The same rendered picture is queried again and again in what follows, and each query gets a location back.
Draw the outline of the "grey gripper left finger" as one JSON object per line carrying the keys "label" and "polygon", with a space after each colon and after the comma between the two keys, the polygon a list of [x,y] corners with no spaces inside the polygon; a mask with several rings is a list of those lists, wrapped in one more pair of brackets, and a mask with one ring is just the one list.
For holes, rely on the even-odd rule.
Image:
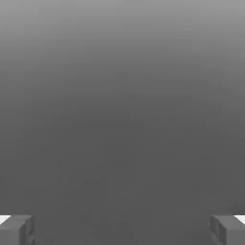
{"label": "grey gripper left finger", "polygon": [[0,245],[36,245],[33,215],[0,215]]}

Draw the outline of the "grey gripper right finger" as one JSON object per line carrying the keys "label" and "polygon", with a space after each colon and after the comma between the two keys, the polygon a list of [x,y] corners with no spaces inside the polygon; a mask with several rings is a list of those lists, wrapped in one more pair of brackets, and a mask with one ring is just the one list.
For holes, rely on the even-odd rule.
{"label": "grey gripper right finger", "polygon": [[215,245],[245,245],[245,215],[212,215],[209,226]]}

